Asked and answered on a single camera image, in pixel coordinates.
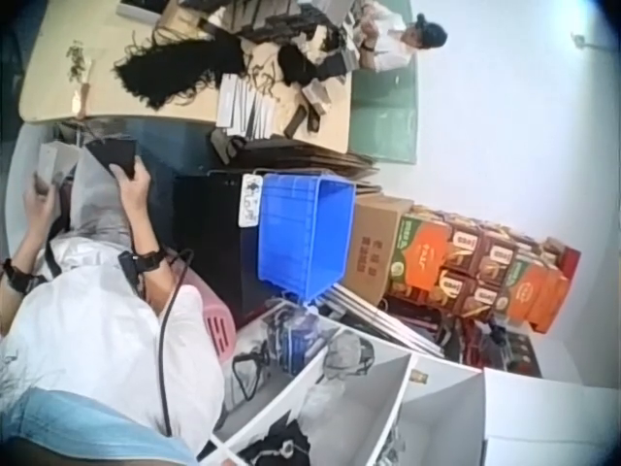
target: hand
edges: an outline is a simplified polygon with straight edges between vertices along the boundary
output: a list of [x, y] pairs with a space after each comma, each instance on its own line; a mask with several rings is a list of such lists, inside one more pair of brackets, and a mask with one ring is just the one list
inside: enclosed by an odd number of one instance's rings
[[362, 29], [362, 32], [364, 32], [368, 39], [377, 39], [377, 36], [379, 35], [376, 22], [372, 19], [363, 19], [360, 23], [360, 29]]
[[130, 180], [125, 172], [118, 165], [110, 165], [110, 170], [118, 181], [120, 189], [120, 201], [127, 217], [132, 220], [137, 216], [147, 214], [148, 187], [151, 183], [151, 176], [137, 155], [134, 162], [134, 179]]
[[56, 186], [44, 183], [36, 173], [24, 193], [23, 204], [28, 219], [28, 234], [38, 242], [43, 243], [48, 237], [56, 205], [56, 193]]

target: hair extension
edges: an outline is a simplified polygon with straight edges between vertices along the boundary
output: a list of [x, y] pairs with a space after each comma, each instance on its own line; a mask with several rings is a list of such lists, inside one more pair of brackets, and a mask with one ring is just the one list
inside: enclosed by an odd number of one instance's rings
[[285, 84], [298, 83], [302, 87], [317, 78], [317, 67], [293, 44], [282, 46], [278, 51], [278, 66]]
[[344, 49], [347, 45], [347, 32], [344, 27], [330, 27], [321, 44], [321, 50], [331, 52]]
[[219, 29], [213, 39], [204, 40], [156, 28], [146, 46], [134, 41], [125, 51], [114, 70], [125, 90], [154, 110], [176, 96], [184, 105], [191, 103], [206, 87], [220, 87], [224, 74], [245, 74], [240, 39]]

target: blue jeans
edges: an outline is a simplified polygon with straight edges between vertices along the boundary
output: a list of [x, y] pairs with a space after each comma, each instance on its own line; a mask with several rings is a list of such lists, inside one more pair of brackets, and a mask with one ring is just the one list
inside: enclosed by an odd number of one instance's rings
[[0, 443], [15, 437], [72, 458], [198, 464], [181, 441], [64, 391], [29, 388], [0, 414]]

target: woman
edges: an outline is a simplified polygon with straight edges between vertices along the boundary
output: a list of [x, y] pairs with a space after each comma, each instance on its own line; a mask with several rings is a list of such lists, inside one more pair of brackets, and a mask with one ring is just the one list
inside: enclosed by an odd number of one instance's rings
[[446, 43], [446, 32], [434, 22], [418, 15], [416, 22], [404, 23], [401, 15], [377, 2], [363, 8], [356, 42], [360, 66], [374, 71], [387, 71], [409, 65], [417, 50], [436, 49]]
[[[26, 144], [39, 153], [36, 140]], [[116, 147], [112, 137], [98, 144]], [[28, 229], [3, 265], [0, 464], [197, 464], [224, 399], [201, 295], [180, 287], [160, 347], [177, 277], [148, 216], [150, 174], [136, 158], [133, 178], [115, 165], [111, 176], [88, 147], [74, 176], [72, 230], [50, 244], [61, 273], [54, 277], [38, 260], [56, 189], [36, 177], [25, 196]], [[143, 273], [148, 302], [119, 264], [127, 250], [151, 259]], [[32, 287], [41, 275], [47, 280]]]

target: white cabinet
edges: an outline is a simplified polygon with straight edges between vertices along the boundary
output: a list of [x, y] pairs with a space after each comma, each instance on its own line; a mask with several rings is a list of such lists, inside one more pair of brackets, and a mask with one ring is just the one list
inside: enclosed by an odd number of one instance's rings
[[[393, 426], [405, 444], [401, 464], [408, 466], [593, 464], [618, 435], [615, 390], [480, 371], [323, 317], [320, 324], [332, 332], [304, 370], [292, 377], [273, 368], [214, 433], [224, 449], [204, 464], [230, 457], [227, 450], [239, 454], [294, 419], [309, 438], [310, 464], [319, 466], [375, 466]], [[344, 332], [371, 345], [374, 364], [364, 375], [346, 377], [319, 416], [309, 416], [309, 393], [332, 386], [324, 371], [328, 340]], [[244, 340], [244, 331], [239, 337]]]
[[618, 433], [618, 391], [484, 371], [485, 437], [606, 445]]
[[410, 382], [399, 416], [408, 466], [478, 465], [483, 445], [484, 384], [480, 371], [420, 356], [424, 384]]
[[484, 466], [599, 465], [603, 464], [607, 453], [607, 449], [603, 447], [580, 443], [489, 439], [484, 449], [482, 464]]

